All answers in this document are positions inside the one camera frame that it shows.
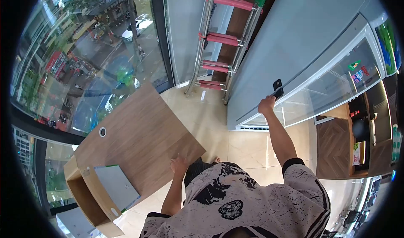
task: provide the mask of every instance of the wooden table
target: wooden table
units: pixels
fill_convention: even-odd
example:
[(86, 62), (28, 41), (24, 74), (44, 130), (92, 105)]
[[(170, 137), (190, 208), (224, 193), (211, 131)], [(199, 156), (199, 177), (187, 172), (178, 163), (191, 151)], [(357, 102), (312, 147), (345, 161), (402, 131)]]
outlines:
[(205, 152), (148, 83), (95, 127), (74, 155), (79, 168), (118, 164), (141, 195), (139, 203), (173, 179), (172, 158), (182, 155), (192, 163)]

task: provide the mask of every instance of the motorbike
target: motorbike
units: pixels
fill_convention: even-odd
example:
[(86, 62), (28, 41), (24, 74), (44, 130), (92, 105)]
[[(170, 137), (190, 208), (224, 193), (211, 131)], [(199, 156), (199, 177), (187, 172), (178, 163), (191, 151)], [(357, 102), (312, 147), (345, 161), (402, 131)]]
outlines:
[(56, 128), (56, 121), (54, 121), (54, 120), (49, 120), (49, 121), (48, 121), (48, 126), (55, 129), (55, 128)]
[(65, 124), (68, 122), (68, 117), (65, 114), (60, 114), (59, 121), (62, 122), (62, 124)]
[(84, 71), (82, 69), (78, 69), (74, 72), (74, 74), (78, 77), (82, 76), (84, 74)]

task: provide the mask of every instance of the herringbone wood panel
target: herringbone wood panel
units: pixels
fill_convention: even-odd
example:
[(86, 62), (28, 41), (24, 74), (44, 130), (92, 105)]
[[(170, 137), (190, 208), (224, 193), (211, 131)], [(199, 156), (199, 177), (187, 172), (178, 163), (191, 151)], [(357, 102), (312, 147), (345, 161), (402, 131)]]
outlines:
[(348, 178), (350, 135), (347, 120), (333, 119), (317, 125), (317, 173), (321, 179)]

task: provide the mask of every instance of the man's right arm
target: man's right arm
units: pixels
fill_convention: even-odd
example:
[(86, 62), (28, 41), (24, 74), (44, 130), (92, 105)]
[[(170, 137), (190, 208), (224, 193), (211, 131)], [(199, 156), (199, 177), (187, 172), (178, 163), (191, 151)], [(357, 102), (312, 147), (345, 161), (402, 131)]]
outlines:
[(267, 96), (258, 105), (258, 112), (265, 116), (270, 128), (272, 147), (280, 166), (292, 158), (297, 158), (295, 146), (285, 128), (282, 126), (274, 113), (275, 97)]

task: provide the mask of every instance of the circular logo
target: circular logo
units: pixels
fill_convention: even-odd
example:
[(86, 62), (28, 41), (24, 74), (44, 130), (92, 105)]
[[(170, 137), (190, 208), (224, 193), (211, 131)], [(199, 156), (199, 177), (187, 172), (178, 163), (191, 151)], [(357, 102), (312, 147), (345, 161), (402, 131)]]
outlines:
[(222, 217), (225, 219), (234, 220), (243, 213), (243, 211), (241, 210), (242, 208), (243, 208), (243, 201), (234, 200), (222, 205), (219, 208), (219, 213), (221, 213)]

